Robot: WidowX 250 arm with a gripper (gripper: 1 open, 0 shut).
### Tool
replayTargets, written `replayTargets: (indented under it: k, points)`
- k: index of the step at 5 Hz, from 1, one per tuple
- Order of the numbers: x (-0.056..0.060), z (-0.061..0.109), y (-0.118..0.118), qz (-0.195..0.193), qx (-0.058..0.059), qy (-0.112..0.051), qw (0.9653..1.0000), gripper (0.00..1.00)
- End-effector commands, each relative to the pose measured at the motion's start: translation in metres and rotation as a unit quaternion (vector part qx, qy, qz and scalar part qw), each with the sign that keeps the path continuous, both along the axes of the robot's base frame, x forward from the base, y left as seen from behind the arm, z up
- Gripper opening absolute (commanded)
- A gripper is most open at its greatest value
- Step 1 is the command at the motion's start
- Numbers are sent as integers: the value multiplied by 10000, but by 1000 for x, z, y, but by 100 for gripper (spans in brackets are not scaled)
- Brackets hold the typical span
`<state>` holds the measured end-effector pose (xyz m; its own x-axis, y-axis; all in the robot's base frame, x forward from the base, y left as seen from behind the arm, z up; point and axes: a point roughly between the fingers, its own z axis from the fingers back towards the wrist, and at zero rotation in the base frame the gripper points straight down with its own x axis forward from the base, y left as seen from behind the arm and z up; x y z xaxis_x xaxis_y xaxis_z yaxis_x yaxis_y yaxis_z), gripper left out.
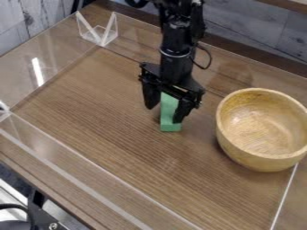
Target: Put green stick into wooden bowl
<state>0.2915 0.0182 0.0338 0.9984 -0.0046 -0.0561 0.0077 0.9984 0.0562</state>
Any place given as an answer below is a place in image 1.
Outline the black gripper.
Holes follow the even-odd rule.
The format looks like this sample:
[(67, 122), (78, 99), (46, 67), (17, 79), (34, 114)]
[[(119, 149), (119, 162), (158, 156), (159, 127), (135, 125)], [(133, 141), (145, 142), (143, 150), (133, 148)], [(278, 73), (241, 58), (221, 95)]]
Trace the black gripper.
[(195, 49), (189, 49), (185, 53), (171, 53), (162, 49), (161, 62), (143, 62), (139, 66), (147, 108), (151, 110), (159, 104), (161, 93), (179, 100), (174, 123), (182, 123), (191, 110), (199, 108), (206, 93), (205, 87), (193, 77), (194, 64)]

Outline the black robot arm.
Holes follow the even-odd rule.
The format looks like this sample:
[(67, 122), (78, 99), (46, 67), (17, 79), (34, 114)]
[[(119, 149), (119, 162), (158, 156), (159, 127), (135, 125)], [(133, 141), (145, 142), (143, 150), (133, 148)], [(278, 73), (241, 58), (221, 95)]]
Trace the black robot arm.
[(158, 64), (141, 63), (139, 81), (150, 110), (159, 104), (162, 93), (179, 101), (171, 120), (174, 123), (182, 123), (193, 109), (201, 107), (206, 94), (206, 88), (193, 76), (198, 41), (206, 32), (205, 0), (125, 1), (135, 8), (143, 8), (153, 3), (159, 10), (161, 59)]

